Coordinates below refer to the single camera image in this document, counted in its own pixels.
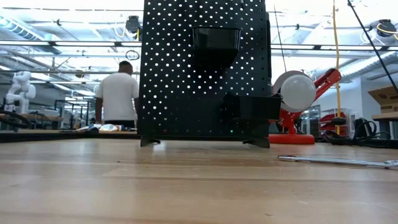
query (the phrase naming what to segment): ceiling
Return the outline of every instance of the ceiling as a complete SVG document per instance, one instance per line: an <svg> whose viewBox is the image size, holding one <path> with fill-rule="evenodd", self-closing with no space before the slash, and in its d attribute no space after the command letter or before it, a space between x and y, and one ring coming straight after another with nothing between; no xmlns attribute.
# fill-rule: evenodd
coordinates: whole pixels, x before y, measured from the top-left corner
<svg viewBox="0 0 398 224"><path fill-rule="evenodd" d="M355 5L366 27L377 24L380 19L391 19L395 25L398 23L398 13L396 13L396 7L392 5L398 3L387 0L352 0L351 2ZM266 1L266 9L269 12L271 23L272 43L280 43L279 30L283 44L335 44L331 16L332 4L332 0L327 2L319 0ZM95 4L89 1L2 1L0 16L14 21L41 40L125 42L136 41L135 34L132 35L124 30L126 19L129 16L139 16L140 23L145 24L145 21L142 21L143 8L143 0L100 1ZM339 44L369 45L347 2L336 0L336 9ZM375 30L369 31L369 34L376 45L398 45L398 40L394 36L380 37L376 35ZM3 28L0 28L0 39L24 40L21 36ZM83 78L74 74L46 74L52 80L63 81L102 80L107 75L94 73L116 71L118 63L126 59L125 55L128 50L135 50L139 54L143 53L139 47L56 47L62 53L54 57L53 53L39 50L37 47L6 48L23 54L33 61L12 55L3 47L0 49L0 66L2 66L0 68L3 69L48 70L43 66L46 64L50 67L58 67L59 71L88 72ZM287 70L302 70L308 74L314 74L316 71L327 70L336 65L335 52L286 50L284 53L285 64L281 57L281 51L272 51L272 82L275 82L276 78L285 72L285 66ZM359 58L363 60L374 56L372 51L342 52L341 54L340 65L342 66ZM131 63L134 71L137 72L136 78L139 80L141 61L132 60ZM1 78L3 81L10 80L10 75L12 74L4 73ZM36 77L40 80L42 76L37 75ZM85 91L94 91L95 88L95 85L83 84L65 84L63 86L70 90ZM53 87L68 94L70 92L70 90L63 90L59 86Z"/></svg>

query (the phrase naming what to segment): cardboard box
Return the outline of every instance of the cardboard box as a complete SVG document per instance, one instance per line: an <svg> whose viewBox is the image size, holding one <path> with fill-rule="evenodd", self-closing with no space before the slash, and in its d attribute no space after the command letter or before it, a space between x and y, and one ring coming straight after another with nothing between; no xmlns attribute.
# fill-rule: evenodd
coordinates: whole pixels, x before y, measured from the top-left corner
<svg viewBox="0 0 398 224"><path fill-rule="evenodd" d="M368 93L380 104L382 114L398 111L398 95L393 86L378 88Z"/></svg>

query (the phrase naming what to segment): pegboard leg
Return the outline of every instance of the pegboard leg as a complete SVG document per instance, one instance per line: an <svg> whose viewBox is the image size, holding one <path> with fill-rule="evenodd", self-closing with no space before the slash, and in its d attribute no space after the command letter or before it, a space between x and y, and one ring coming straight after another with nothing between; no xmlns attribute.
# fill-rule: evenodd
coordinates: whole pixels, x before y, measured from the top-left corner
<svg viewBox="0 0 398 224"><path fill-rule="evenodd" d="M141 136L140 147L144 147L144 146L147 146L152 143L160 144L160 140L158 140L156 138L152 138L150 136Z"/></svg>
<svg viewBox="0 0 398 224"><path fill-rule="evenodd" d="M248 140L244 140L243 144L252 144L254 146L258 147L263 147L266 149L269 149L269 140L267 138L257 138L257 137L251 137Z"/></svg>

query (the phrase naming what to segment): tool on table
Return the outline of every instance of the tool on table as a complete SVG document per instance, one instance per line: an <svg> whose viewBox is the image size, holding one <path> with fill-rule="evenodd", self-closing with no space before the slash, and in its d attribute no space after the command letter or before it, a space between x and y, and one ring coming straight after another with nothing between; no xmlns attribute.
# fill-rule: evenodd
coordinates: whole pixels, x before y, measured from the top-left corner
<svg viewBox="0 0 398 224"><path fill-rule="evenodd" d="M299 157L299 156L278 156L278 159L290 162L308 161L308 162L347 164L347 165L356 165L356 166L382 167L385 169L390 169L391 167L398 168L398 161L368 162L368 161L356 161L349 159L329 159L329 158L313 158L313 157Z"/></svg>

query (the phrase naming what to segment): man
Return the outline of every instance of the man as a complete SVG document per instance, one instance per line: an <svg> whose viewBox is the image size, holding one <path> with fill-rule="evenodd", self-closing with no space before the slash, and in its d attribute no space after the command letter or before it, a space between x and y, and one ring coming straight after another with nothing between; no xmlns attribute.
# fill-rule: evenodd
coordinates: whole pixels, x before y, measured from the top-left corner
<svg viewBox="0 0 398 224"><path fill-rule="evenodd" d="M132 76L132 66L123 61L119 64L119 72L102 80L96 93L95 118L101 123L102 107L104 107L104 123L123 125L135 128L134 120L139 108L138 83Z"/></svg>

